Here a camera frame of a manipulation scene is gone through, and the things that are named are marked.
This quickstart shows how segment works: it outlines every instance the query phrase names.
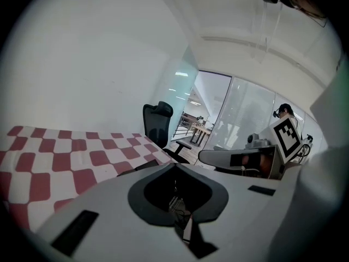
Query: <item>chair headrest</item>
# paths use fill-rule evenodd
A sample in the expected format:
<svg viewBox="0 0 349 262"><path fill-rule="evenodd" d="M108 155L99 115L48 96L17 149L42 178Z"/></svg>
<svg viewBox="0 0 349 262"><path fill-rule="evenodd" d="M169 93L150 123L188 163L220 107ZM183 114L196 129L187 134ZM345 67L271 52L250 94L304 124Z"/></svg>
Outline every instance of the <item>chair headrest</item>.
<svg viewBox="0 0 349 262"><path fill-rule="evenodd" d="M171 117L173 115L173 108L168 105L168 103L160 101L159 104L154 107L151 113Z"/></svg>

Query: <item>wall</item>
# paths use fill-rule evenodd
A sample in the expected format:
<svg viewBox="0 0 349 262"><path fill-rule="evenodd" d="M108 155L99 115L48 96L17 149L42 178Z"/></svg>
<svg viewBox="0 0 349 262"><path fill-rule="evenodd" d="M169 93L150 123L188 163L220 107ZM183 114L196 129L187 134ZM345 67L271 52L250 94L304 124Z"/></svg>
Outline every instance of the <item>wall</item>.
<svg viewBox="0 0 349 262"><path fill-rule="evenodd" d="M204 41L197 52L201 70L235 75L278 92L309 115L309 107L323 92L309 75L284 59L268 53L260 64L252 48L224 41Z"/></svg>
<svg viewBox="0 0 349 262"><path fill-rule="evenodd" d="M189 102L186 104L184 112L195 117L202 116L204 120L206 120L209 116L208 112L202 105L195 106L194 104Z"/></svg>
<svg viewBox="0 0 349 262"><path fill-rule="evenodd" d="M2 55L2 130L143 130L188 42L162 0L35 0Z"/></svg>

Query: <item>office chair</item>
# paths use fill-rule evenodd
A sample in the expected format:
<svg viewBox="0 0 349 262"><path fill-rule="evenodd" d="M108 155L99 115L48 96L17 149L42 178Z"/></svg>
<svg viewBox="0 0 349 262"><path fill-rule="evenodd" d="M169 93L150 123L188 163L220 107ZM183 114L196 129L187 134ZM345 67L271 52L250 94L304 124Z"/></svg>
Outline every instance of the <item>office chair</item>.
<svg viewBox="0 0 349 262"><path fill-rule="evenodd" d="M156 145L162 148L169 156L179 163L190 164L186 159L179 156L179 152L183 147L191 150L191 146L181 141L176 141L179 145L175 152L164 148L169 138L169 124L173 115L173 108L168 103L160 101L157 106L143 106L143 121L146 136L150 138Z"/></svg>

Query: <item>red and white tablecloth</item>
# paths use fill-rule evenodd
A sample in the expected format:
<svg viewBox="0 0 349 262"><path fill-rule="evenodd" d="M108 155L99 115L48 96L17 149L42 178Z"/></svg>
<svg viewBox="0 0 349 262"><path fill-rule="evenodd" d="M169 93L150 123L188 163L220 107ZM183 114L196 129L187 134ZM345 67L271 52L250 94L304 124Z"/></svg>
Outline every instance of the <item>red and white tablecloth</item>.
<svg viewBox="0 0 349 262"><path fill-rule="evenodd" d="M156 159L174 162L141 134L14 127L0 141L0 188L20 227L36 231L96 183Z"/></svg>

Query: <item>chair backrest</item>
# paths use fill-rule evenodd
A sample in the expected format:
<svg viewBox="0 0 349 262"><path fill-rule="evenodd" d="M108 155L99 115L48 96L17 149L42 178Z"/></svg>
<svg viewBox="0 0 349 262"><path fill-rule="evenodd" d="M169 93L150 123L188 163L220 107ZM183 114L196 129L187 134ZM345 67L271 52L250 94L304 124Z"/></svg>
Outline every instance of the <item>chair backrest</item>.
<svg viewBox="0 0 349 262"><path fill-rule="evenodd" d="M160 101L157 106L143 106L143 121L146 136L160 148L167 145L169 138L169 124L173 115L173 108L166 102Z"/></svg>

